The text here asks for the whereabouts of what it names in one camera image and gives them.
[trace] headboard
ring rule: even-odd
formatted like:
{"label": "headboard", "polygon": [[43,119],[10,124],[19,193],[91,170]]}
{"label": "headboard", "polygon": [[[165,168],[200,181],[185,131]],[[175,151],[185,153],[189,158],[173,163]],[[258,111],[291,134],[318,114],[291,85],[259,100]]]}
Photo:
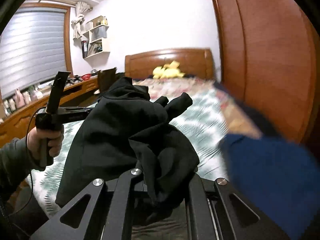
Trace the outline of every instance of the headboard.
{"label": "headboard", "polygon": [[180,62],[179,69],[201,79],[213,79],[214,67],[210,49],[160,49],[125,57],[125,75],[147,78],[157,66]]}

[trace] finger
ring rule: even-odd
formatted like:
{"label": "finger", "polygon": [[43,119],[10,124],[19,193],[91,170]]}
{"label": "finger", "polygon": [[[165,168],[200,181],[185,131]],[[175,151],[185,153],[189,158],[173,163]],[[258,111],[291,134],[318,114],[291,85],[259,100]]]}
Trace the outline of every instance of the finger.
{"label": "finger", "polygon": [[37,136],[40,139],[44,139],[44,138],[55,139],[55,138],[58,138],[60,134],[61,134],[61,131],[42,130],[37,128]]}
{"label": "finger", "polygon": [[52,147],[50,150],[49,150],[49,155],[51,157],[57,157],[60,153],[60,150],[61,150],[61,145],[57,146],[57,147]]}
{"label": "finger", "polygon": [[56,147],[56,146],[58,146],[58,145],[61,145],[63,139],[64,139],[64,135],[60,135],[59,138],[50,140],[50,141],[48,142],[48,146],[49,146],[49,147]]}

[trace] gray roller blind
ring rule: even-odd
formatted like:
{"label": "gray roller blind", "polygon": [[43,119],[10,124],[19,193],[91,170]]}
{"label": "gray roller blind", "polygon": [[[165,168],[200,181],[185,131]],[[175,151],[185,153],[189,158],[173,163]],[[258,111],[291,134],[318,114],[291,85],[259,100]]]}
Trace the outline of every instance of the gray roller blind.
{"label": "gray roller blind", "polygon": [[63,23],[66,10],[21,8],[0,40],[2,98],[66,71]]}

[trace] green and white blanket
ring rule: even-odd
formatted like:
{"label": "green and white blanket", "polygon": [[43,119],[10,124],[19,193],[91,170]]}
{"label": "green and white blanket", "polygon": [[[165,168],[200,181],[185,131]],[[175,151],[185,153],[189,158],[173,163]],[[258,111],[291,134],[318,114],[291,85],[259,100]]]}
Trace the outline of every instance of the green and white blanket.
{"label": "green and white blanket", "polygon": [[[147,85],[152,101],[160,96],[167,96],[172,100],[182,92],[191,96],[192,106],[182,115],[174,118],[170,124],[177,127],[196,150],[200,159],[197,173],[202,178],[215,180],[224,177],[227,179],[226,165],[218,147],[218,143],[227,133],[227,125],[220,111],[217,90],[212,86],[212,82],[199,79],[147,79],[135,84]],[[55,203],[56,195],[72,140],[82,123],[83,121],[65,124],[62,149],[60,155],[54,158],[53,165],[42,172],[32,171],[33,194],[49,218],[60,209]],[[30,176],[27,177],[27,182],[31,184]]]}

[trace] red bowl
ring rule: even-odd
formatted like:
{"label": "red bowl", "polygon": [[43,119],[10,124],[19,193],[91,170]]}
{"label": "red bowl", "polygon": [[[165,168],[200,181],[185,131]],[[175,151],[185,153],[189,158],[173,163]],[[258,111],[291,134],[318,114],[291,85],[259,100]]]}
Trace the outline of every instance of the red bowl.
{"label": "red bowl", "polygon": [[91,74],[85,74],[85,75],[81,76],[81,78],[82,78],[83,80],[89,80],[90,77],[91,77]]}

